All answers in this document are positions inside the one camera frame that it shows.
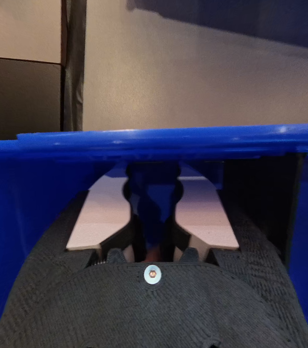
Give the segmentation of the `blue storage bin with divider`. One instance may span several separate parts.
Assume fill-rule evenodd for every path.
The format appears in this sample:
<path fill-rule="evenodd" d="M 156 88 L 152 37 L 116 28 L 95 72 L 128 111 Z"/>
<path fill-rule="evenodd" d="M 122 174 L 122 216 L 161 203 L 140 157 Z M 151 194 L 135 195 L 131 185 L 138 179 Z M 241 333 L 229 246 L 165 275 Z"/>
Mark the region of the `blue storage bin with divider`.
<path fill-rule="evenodd" d="M 14 280 L 43 232 L 110 164 L 203 161 L 307 153 L 291 245 L 290 277 L 308 321 L 308 124 L 18 134 L 0 141 L 0 317 Z"/>

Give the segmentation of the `blue plastic storage bin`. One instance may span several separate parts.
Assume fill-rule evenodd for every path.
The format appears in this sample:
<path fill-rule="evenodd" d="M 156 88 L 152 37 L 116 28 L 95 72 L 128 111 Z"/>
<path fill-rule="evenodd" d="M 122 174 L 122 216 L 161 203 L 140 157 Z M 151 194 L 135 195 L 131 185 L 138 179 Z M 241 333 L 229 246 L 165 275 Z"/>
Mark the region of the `blue plastic storage bin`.
<path fill-rule="evenodd" d="M 308 0 L 129 0 L 126 9 L 308 48 Z"/>

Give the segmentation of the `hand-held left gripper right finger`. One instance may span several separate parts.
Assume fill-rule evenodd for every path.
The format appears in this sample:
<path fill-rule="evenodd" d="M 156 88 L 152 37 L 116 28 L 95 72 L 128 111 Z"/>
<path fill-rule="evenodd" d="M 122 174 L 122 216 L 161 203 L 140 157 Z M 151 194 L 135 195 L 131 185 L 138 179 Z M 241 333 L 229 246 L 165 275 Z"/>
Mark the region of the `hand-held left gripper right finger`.
<path fill-rule="evenodd" d="M 180 250 L 238 250 L 216 186 L 187 163 L 180 163 L 182 197 L 174 212 L 174 244 Z"/>

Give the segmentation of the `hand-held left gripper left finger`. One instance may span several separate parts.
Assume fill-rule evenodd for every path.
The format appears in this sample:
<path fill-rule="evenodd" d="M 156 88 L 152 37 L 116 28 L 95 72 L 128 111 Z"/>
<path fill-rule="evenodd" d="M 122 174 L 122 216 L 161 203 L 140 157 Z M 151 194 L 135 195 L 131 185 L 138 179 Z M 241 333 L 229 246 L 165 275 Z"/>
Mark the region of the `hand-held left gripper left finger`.
<path fill-rule="evenodd" d="M 120 163 L 90 187 L 67 242 L 67 250 L 101 250 L 102 242 L 130 222 L 130 203 L 123 193 L 127 180 L 126 164 Z"/>

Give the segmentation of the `black bin divider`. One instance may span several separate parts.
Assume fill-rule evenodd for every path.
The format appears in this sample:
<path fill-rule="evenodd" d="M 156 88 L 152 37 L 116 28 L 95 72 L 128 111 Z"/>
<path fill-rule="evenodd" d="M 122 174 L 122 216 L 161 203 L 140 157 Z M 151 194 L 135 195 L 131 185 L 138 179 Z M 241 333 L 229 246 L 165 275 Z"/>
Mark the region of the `black bin divider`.
<path fill-rule="evenodd" d="M 289 269 L 300 180 L 307 153 L 228 159 L 220 197 L 231 214 L 238 208 L 276 247 Z"/>

